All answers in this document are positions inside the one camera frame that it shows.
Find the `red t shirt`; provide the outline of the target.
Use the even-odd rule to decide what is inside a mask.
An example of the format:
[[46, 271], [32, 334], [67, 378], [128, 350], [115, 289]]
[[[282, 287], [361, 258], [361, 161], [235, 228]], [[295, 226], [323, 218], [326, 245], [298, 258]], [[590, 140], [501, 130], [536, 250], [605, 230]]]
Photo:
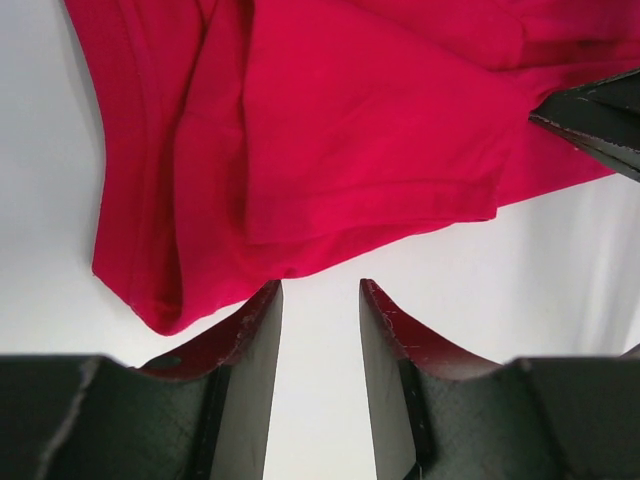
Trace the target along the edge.
[[176, 334], [270, 280], [607, 175], [534, 125], [639, 64], [635, 1], [70, 1], [95, 275]]

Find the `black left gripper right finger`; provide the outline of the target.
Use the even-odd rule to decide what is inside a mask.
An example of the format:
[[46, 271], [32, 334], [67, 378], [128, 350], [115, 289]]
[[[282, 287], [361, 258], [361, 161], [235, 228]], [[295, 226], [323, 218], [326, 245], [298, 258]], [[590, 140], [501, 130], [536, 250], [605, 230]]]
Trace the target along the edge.
[[498, 364], [360, 283], [380, 479], [635, 479], [639, 353]]

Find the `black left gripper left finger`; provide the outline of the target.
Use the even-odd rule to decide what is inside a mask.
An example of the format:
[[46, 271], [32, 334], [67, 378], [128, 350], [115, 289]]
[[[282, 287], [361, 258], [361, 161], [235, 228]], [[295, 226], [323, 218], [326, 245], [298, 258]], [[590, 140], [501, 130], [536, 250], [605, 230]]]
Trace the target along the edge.
[[259, 479], [283, 291], [139, 368], [102, 355], [1, 359], [5, 479]]

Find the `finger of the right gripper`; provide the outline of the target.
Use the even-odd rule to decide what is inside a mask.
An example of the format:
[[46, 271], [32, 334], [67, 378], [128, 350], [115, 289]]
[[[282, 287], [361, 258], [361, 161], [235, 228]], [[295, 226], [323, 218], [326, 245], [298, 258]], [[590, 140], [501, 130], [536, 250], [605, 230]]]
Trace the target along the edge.
[[637, 69], [550, 95], [530, 120], [603, 165], [639, 180]]

